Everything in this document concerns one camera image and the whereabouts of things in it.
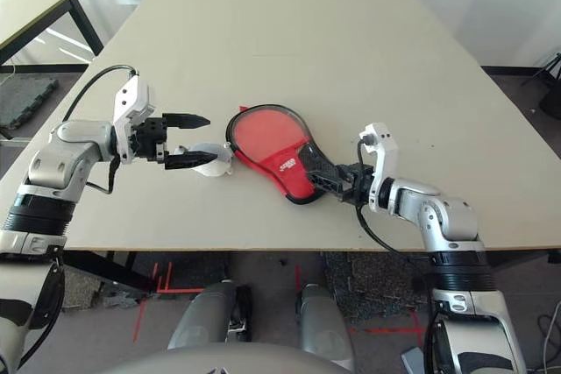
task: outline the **black table frame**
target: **black table frame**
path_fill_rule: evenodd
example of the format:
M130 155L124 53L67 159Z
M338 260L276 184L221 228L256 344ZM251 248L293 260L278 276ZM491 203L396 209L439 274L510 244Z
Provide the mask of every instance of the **black table frame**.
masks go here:
M103 50L103 43L97 36L91 22L89 22L84 9L78 0L64 0L62 3L51 9L44 17L39 19L16 38L10 41L6 46L0 49L0 64L8 61L14 54L19 52L22 48L40 35L49 25L57 21L62 15L69 12L74 20L78 30L88 43L89 48L95 56ZM19 73L30 72L83 72L88 65L85 64L70 64L70 65L21 65L16 66ZM12 72L12 66L1 66L0 73Z

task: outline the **gray carpet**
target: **gray carpet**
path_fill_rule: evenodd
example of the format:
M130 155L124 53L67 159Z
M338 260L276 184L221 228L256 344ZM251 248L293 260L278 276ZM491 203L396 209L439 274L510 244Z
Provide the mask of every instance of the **gray carpet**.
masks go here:
M16 129L29 121L58 85L43 75L0 75L0 127Z

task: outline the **desk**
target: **desk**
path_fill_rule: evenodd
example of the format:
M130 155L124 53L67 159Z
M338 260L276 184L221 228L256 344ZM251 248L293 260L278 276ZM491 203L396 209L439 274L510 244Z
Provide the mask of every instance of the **desk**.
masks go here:
M92 53L98 55L103 44L78 0L0 0L0 65L66 12L70 13ZM57 71L60 69L48 68L48 72Z
M169 149L221 143L238 106L279 103L350 164L359 132L381 121L401 147L399 175L468 201L490 249L561 246L558 158L419 0L143 0L0 182L2 214L78 91L119 63L149 81L157 113L212 122L170 130ZM111 120L125 77L101 79L74 117ZM90 180L106 185L107 170ZM423 249L414 226L367 217L395 248ZM69 250L380 249L351 206L328 196L296 206L239 162L215 179L121 166L112 196L86 189L67 236Z

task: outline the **table leg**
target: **table leg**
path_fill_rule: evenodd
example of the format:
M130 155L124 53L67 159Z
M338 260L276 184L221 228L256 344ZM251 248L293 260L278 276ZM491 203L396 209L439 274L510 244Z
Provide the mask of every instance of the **table leg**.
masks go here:
M86 39L86 42L88 43L92 52L94 52L94 55L98 56L99 53L101 53L103 50L103 43L99 39L99 37L97 37L96 30L94 30L93 25L91 24L91 22L89 22L89 19L86 16L84 9L82 9L80 2L78 2L78 0L68 1L71 5L70 16L76 23L76 26L78 26L78 29L82 33L82 36Z
M103 282L146 293L156 290L156 284L153 279L133 272L92 251L64 250L64 263Z

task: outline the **floor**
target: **floor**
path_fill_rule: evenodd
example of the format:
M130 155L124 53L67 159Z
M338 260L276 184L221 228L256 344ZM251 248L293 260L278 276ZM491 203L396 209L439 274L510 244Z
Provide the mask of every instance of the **floor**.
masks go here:
M66 94L78 75L65 74L60 88L37 116L17 130L18 136L31 136L50 110ZM520 88L523 78L494 77L506 95L516 103L552 149L561 157L561 121L547 117L537 103L544 94L539 83ZM0 148L0 177L16 152ZM237 252L231 255L230 276L240 284L249 284L254 295L254 340L297 346L295 296L298 284L324 283L322 258L308 252ZM561 300L561 266L549 265L545 258L510 267L497 273L497 282L505 293L510 315L529 367L539 364L542 335L536 325L539 314L551 314ZM163 350L188 305L186 297L152 299L138 328L139 307L95 307L62 314L52 334L20 372L89 374L123 361ZM418 333L369 333L367 328L412 328L426 323L424 314L372 318L352 328L357 371L360 373L404 372L400 354L419 344ZM561 364L561 358L552 363Z

